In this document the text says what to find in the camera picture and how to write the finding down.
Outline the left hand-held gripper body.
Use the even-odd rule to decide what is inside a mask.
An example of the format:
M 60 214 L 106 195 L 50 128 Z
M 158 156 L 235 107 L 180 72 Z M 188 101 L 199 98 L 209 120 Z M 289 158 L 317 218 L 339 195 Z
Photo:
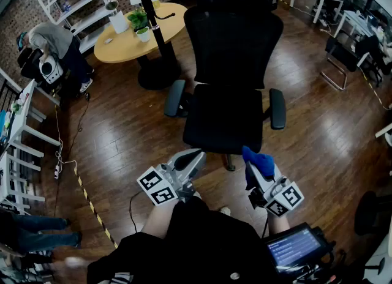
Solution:
M 137 179 L 137 183 L 155 206 L 173 200 L 186 202 L 195 193 L 188 175 L 164 163 L 151 166 Z

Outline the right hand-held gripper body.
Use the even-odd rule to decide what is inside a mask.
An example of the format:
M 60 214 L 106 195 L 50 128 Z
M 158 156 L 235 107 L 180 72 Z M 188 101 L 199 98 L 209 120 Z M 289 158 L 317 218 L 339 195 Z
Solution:
M 298 207 L 304 196 L 295 182 L 281 176 L 266 190 L 253 189 L 249 200 L 254 209 L 264 208 L 275 217 L 282 217 Z

